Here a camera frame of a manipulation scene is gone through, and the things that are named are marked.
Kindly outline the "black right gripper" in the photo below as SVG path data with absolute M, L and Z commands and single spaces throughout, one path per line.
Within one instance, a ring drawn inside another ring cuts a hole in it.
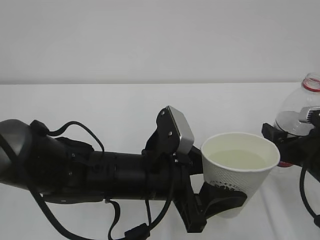
M 274 143 L 280 152 L 280 161 L 302 167 L 307 164 L 307 171 L 320 181 L 320 130 L 312 129 L 305 136 L 289 136 L 286 131 L 279 130 L 268 123 L 261 128 L 262 136 Z

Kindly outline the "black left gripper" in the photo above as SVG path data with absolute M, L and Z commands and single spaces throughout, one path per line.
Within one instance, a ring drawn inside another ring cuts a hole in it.
M 144 151 L 145 204 L 148 231 L 163 220 L 171 203 L 176 207 L 188 233 L 201 233 L 213 216 L 225 219 L 237 217 L 247 201 L 247 195 L 227 186 L 204 182 L 199 193 L 191 186 L 192 175 L 203 174 L 202 154 L 192 146 L 187 155 Z M 151 219 L 149 200 L 163 197 L 165 202 L 158 216 Z

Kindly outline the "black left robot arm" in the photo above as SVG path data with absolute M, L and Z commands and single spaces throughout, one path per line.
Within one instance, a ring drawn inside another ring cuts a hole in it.
M 178 150 L 180 140 L 173 123 L 158 124 L 141 154 L 95 151 L 85 142 L 63 137 L 67 125 L 50 131 L 42 122 L 17 119 L 0 123 L 0 181 L 28 190 L 54 228 L 68 239 L 48 203 L 79 204 L 105 201 L 113 205 L 116 224 L 119 199 L 163 200 L 156 219 L 124 234 L 126 240 L 144 240 L 174 203 L 186 230 L 200 233 L 208 218 L 240 207 L 247 195 L 231 186 L 204 183 L 199 193 L 192 175 L 203 172 L 201 152 L 194 146 Z

